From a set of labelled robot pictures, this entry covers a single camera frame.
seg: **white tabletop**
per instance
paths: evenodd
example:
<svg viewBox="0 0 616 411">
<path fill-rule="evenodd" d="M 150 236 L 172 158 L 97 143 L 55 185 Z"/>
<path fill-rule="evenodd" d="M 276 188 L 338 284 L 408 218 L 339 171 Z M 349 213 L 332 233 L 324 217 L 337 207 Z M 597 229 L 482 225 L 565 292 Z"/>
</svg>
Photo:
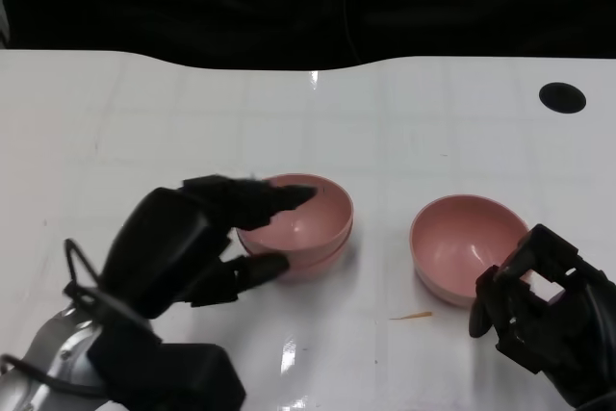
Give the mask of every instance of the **white tabletop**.
<svg viewBox="0 0 616 411">
<path fill-rule="evenodd" d="M 226 347 L 244 409 L 567 409 L 543 376 L 472 340 L 468 312 L 413 272 L 427 202 L 477 193 L 544 222 L 616 278 L 616 63 L 407 58 L 319 72 L 191 69 L 118 53 L 0 52 L 0 350 L 22 354 L 66 301 L 62 239 L 99 268 L 157 186 L 303 171 L 343 185 L 357 252 L 324 278 L 176 305 L 170 342 Z M 548 82 L 588 105 L 544 107 Z M 237 244 L 229 251 L 240 254 Z M 416 312 L 433 316 L 390 321 Z"/>
</svg>

